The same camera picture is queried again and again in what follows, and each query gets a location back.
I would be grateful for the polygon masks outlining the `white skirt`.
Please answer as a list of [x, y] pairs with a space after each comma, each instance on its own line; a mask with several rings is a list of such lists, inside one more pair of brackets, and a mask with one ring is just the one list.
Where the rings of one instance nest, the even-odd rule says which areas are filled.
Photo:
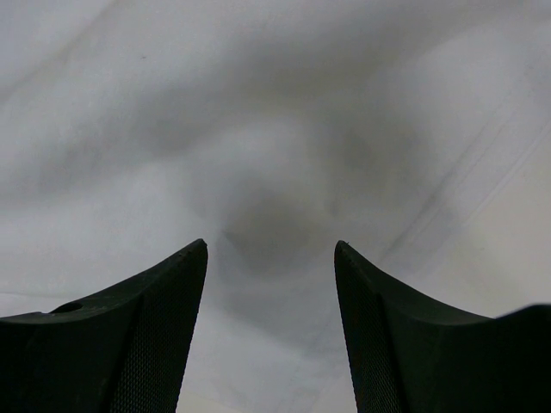
[[4, 1], [1, 313], [197, 238], [182, 410], [347, 412], [333, 250], [550, 300], [547, 1]]

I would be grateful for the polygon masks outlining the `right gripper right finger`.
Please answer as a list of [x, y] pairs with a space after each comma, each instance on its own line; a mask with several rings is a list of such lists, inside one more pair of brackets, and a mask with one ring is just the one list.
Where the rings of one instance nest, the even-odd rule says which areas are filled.
[[549, 411], [548, 305], [473, 314], [407, 286], [346, 242], [334, 267], [359, 411]]

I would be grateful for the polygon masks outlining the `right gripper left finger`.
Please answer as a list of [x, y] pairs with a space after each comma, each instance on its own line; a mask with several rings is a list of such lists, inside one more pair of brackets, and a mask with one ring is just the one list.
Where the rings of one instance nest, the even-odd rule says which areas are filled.
[[3, 317], [2, 411], [175, 411], [206, 272], [196, 240], [48, 313]]

